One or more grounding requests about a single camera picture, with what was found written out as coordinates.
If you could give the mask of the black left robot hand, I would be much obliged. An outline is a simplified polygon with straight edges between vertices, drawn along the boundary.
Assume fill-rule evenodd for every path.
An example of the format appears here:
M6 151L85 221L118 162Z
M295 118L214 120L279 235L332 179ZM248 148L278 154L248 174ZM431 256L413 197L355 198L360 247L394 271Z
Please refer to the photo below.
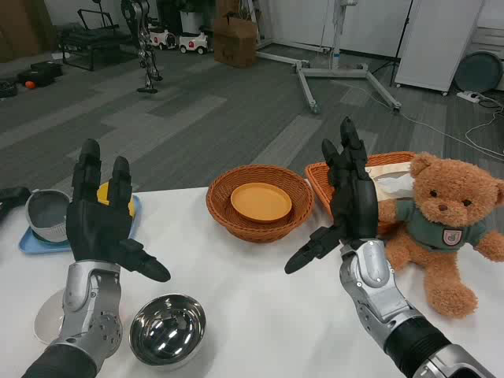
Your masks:
M151 280L169 281L167 268L129 237L132 178L128 160L119 156L114 162L107 205L98 201L101 165L98 142L87 139L74 167L72 201L66 215L66 234L75 260L106 261Z

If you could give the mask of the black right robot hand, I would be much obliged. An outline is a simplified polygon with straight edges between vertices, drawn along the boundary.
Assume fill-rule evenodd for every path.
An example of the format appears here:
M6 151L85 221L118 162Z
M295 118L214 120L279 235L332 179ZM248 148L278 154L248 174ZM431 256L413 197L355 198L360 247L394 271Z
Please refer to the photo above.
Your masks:
M333 225L320 227L309 237L309 242L285 265L287 274L298 271L315 258L322 259L340 244L349 243L356 247L377 236L376 188L365 171L368 162L365 144L349 117L345 117L340 125L340 138L341 151L329 139L324 139L321 145L329 168L328 182L335 188L330 201Z

